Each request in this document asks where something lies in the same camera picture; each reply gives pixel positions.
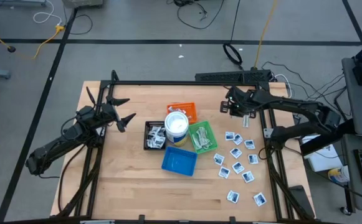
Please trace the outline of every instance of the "orange tray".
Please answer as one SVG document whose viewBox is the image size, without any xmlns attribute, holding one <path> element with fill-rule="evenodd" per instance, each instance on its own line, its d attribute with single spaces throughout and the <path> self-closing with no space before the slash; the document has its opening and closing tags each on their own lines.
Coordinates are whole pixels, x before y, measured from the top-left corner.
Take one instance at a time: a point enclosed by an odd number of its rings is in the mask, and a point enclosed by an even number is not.
<svg viewBox="0 0 362 224">
<path fill-rule="evenodd" d="M 196 106 L 194 103 L 174 103 L 171 105 L 167 105 L 167 114 L 170 113 L 170 110 L 168 109 L 170 106 L 173 107 L 173 109 L 181 109 L 186 111 L 186 116 L 191 116 L 192 118 L 189 119 L 189 124 L 194 124 L 198 121 L 198 116 L 196 115 Z"/>
</svg>

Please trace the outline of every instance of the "white cable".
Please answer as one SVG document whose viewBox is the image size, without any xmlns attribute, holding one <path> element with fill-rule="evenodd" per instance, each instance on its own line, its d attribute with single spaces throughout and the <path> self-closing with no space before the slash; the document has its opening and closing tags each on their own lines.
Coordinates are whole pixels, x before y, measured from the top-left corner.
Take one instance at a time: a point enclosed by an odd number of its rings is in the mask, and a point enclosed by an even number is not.
<svg viewBox="0 0 362 224">
<path fill-rule="evenodd" d="M 46 0 L 46 1 L 52 6 L 52 12 L 50 12 L 50 13 L 48 13 L 48 12 L 37 12 L 37 13 L 34 14 L 34 17 L 32 19 L 36 23 L 43 23 L 43 22 L 46 22 L 51 16 L 53 16 L 53 17 L 56 17 L 56 18 L 60 19 L 60 21 L 59 21 L 59 23 L 57 25 L 58 26 L 61 25 L 62 24 L 62 18 L 60 18 L 59 16 L 56 16 L 56 15 L 53 15 L 53 13 L 55 11 L 54 5 L 49 0 Z M 36 21 L 36 15 L 39 15 L 39 14 L 48 15 L 48 16 L 43 21 Z"/>
<path fill-rule="evenodd" d="M 290 83 L 288 82 L 286 76 L 283 75 L 283 74 L 278 74 L 278 75 L 275 76 L 275 78 L 278 77 L 278 76 L 284 77 L 284 79 L 286 79 L 286 83 L 288 85 L 288 90 L 290 92 L 289 98 L 293 97 L 292 87 L 290 86 Z"/>
</svg>

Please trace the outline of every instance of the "blue container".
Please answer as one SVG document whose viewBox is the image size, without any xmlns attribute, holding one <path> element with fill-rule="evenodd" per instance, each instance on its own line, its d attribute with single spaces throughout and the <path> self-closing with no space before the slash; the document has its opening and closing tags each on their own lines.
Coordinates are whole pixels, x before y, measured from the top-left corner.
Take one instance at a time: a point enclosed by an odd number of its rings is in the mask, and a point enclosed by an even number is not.
<svg viewBox="0 0 362 224">
<path fill-rule="evenodd" d="M 161 168 L 171 172 L 193 176 L 198 154 L 168 146 Z"/>
</svg>

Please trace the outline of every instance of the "gray floor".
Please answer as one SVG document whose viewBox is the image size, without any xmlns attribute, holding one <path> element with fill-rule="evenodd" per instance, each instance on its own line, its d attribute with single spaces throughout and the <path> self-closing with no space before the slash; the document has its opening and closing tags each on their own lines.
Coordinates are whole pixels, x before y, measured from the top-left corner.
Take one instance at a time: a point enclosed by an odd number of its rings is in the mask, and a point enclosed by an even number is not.
<svg viewBox="0 0 362 224">
<path fill-rule="evenodd" d="M 52 1 L 55 13 L 64 20 L 62 3 Z M 362 0 L 349 0 L 362 28 Z M 219 8 L 218 0 L 201 4 L 211 19 Z M 237 18 L 234 39 L 258 40 L 272 1 L 242 1 Z M 94 23 L 90 33 L 70 35 L 70 39 L 197 39 L 222 40 L 231 36 L 236 0 L 225 0 L 212 26 L 194 30 L 180 23 L 177 7 L 164 0 L 106 1 L 103 8 L 82 9 L 78 15 L 88 14 Z M 0 7 L 0 37 L 7 39 L 46 39 L 54 33 L 58 19 L 36 24 L 34 13 L 50 11 L 40 6 L 4 4 Z M 188 6 L 181 16 L 197 26 L 199 9 Z M 88 29 L 89 21 L 81 17 L 74 23 L 73 32 Z M 341 0 L 279 1 L 269 25 L 265 40 L 342 40 L 359 41 Z M 19 52 L 32 55 L 37 44 L 13 44 Z M 0 204 L 12 175 L 13 168 L 26 138 L 40 94 L 56 55 L 58 44 L 48 44 L 37 60 L 24 60 L 9 54 L 0 45 L 0 69 L 12 73 L 10 80 L 0 80 Z M 244 66 L 249 68 L 255 59 L 256 45 L 235 46 L 240 51 Z M 341 59 L 356 54 L 361 47 L 325 46 L 262 46 L 259 66 L 266 61 L 284 63 L 301 74 L 315 88 L 341 74 Z M 275 74 L 284 74 L 290 82 L 303 85 L 309 94 L 313 90 L 296 75 L 282 67 L 267 65 Z M 221 45 L 96 45 L 67 44 L 40 119 L 31 149 L 45 144 L 59 135 L 60 125 L 76 109 L 82 83 L 85 80 L 109 79 L 115 69 L 121 80 L 194 80 L 195 73 L 237 70 L 226 58 Z M 345 85 L 344 80 L 330 91 Z M 305 99 L 304 90 L 292 85 L 294 97 Z M 342 108 L 350 111 L 346 93 L 340 98 Z M 54 162 L 46 175 L 59 175 L 62 160 Z M 345 205 L 342 189 L 307 172 L 318 218 L 328 222 L 362 223 L 362 211 L 351 217 L 342 215 L 338 208 Z M 57 180 L 41 180 L 23 170 L 6 220 L 48 217 L 56 191 Z"/>
</svg>

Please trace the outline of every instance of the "wooden table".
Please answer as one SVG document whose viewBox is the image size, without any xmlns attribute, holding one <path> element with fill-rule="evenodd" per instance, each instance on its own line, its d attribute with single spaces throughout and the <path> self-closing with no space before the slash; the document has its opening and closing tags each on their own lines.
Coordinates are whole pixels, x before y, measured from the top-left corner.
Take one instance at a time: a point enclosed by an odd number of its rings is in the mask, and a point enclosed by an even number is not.
<svg viewBox="0 0 362 224">
<path fill-rule="evenodd" d="M 99 84 L 84 82 L 78 110 L 91 105 L 85 87 L 88 86 L 97 98 Z M 253 87 L 240 88 L 246 91 Z M 271 83 L 270 91 L 278 96 L 287 94 L 284 83 Z M 115 125 L 107 129 L 92 218 L 137 220 L 139 215 L 145 215 L 147 220 L 227 221 L 235 216 L 237 221 L 276 221 L 267 162 L 250 165 L 247 159 L 248 154 L 258 154 L 264 146 L 259 114 L 256 119 L 250 119 L 249 128 L 243 128 L 242 118 L 219 112 L 219 104 L 226 93 L 227 89 L 222 86 L 115 85 L 115 98 L 131 99 L 117 108 L 118 114 L 124 117 L 136 113 L 136 116 L 125 133 L 119 133 Z M 198 120 L 210 122 L 219 147 L 200 154 L 193 177 L 187 177 L 162 170 L 164 151 L 143 150 L 143 136 L 145 121 L 163 121 L 167 104 L 191 101 L 196 103 Z M 275 119 L 279 126 L 294 125 L 292 114 L 288 112 L 275 110 Z M 238 159 L 233 158 L 229 151 L 236 145 L 225 141 L 226 131 L 253 139 L 256 149 L 248 150 L 241 144 L 238 148 L 243 154 Z M 300 150 L 296 140 L 289 140 L 286 145 Z M 194 150 L 190 139 L 182 148 Z M 64 164 L 75 152 L 76 149 L 66 154 Z M 85 152 L 83 150 L 71 162 L 63 177 L 62 206 L 79 187 Z M 225 156 L 223 166 L 231 170 L 228 179 L 218 176 L 220 166 L 214 163 L 215 153 Z M 302 157 L 286 150 L 282 153 L 288 185 L 303 185 L 313 207 Z M 232 170 L 231 166 L 237 161 L 245 167 L 243 172 L 252 171 L 253 182 L 246 184 L 241 174 Z M 230 190 L 240 193 L 237 204 L 226 199 Z M 253 199 L 259 192 L 267 199 L 261 207 Z M 278 192 L 282 216 L 286 218 L 284 197 L 279 188 Z M 86 211 L 88 196 L 89 190 L 84 195 L 82 214 Z M 51 214 L 56 213 L 57 194 Z"/>
</svg>

